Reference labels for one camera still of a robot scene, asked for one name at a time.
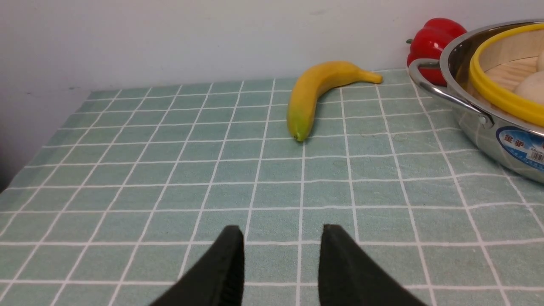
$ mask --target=red bell pepper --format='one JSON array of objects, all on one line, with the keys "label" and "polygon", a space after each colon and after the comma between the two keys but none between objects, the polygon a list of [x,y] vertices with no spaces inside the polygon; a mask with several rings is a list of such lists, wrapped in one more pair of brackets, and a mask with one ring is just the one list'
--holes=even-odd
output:
[{"label": "red bell pepper", "polygon": [[[413,39],[408,39],[410,54],[407,65],[418,58],[440,59],[444,48],[455,38],[467,33],[457,22],[447,18],[433,18],[425,23]],[[439,69],[420,69],[421,74],[432,84],[446,86]]]}]

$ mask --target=blue label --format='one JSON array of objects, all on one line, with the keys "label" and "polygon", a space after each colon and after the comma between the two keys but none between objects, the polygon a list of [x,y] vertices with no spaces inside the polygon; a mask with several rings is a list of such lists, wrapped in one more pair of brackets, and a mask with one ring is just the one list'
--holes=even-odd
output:
[{"label": "blue label", "polygon": [[514,126],[497,130],[497,140],[510,155],[522,163],[544,171],[544,137],[536,136]]}]

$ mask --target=stainless steel pot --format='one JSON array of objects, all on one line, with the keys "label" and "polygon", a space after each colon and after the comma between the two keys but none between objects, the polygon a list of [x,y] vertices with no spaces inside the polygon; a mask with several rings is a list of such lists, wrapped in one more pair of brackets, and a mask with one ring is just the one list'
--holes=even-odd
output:
[{"label": "stainless steel pot", "polygon": [[[473,30],[450,42],[440,60],[417,59],[408,70],[419,87],[453,106],[460,128],[481,151],[508,169],[544,183],[544,128],[513,117],[467,92],[468,67],[478,46],[500,32],[534,23],[544,20],[514,21]],[[418,68],[440,69],[447,87],[431,84]]]}]

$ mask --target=barcode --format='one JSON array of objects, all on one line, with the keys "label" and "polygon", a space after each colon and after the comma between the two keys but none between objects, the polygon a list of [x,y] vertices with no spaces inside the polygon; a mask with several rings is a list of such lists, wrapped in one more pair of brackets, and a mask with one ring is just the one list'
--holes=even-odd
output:
[{"label": "barcode", "polygon": [[529,156],[529,159],[535,162],[542,162],[544,161],[544,153],[531,148],[531,155]]}]

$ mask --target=white wall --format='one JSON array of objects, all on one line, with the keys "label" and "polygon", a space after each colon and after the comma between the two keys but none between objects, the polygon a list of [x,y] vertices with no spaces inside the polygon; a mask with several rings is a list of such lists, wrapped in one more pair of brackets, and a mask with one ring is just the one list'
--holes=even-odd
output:
[{"label": "white wall", "polygon": [[3,0],[0,164],[17,171],[89,89],[296,76],[333,59],[398,68],[429,18],[473,29],[543,12],[542,0]]}]

